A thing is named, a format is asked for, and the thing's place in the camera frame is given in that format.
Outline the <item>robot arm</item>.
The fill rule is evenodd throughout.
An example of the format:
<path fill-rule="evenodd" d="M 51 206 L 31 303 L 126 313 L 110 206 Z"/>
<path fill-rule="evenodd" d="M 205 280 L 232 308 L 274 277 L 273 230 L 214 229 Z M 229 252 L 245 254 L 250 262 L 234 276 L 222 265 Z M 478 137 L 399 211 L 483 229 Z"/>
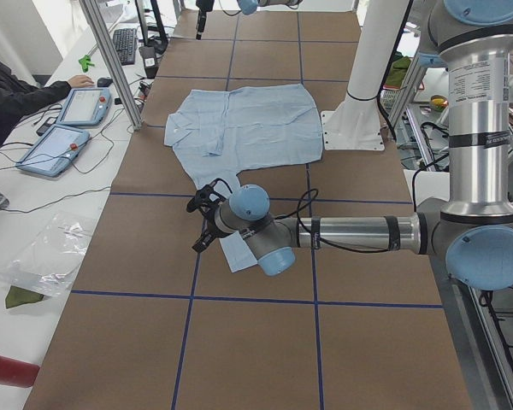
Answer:
<path fill-rule="evenodd" d="M 256 263 L 274 276 L 293 264 L 295 248 L 360 254 L 409 249 L 441 259 L 450 275 L 478 290 L 513 285 L 507 192 L 513 1 L 427 1 L 421 45 L 421 58 L 442 61 L 449 73 L 447 200 L 413 201 L 408 217 L 276 217 L 260 186 L 248 184 L 224 197 L 207 184 L 187 205 L 204 220 L 195 251 L 240 235 Z"/>
<path fill-rule="evenodd" d="M 290 9 L 295 9 L 302 0 L 237 0 L 239 10 L 233 13 L 222 10 L 227 16 L 233 17 L 242 13 L 244 15 L 251 15 L 259 8 L 266 8 L 269 6 L 284 5 Z M 198 8 L 198 19 L 196 25 L 196 40 L 201 40 L 207 21 L 207 14 L 214 9 L 214 0 L 197 0 L 196 6 Z"/>

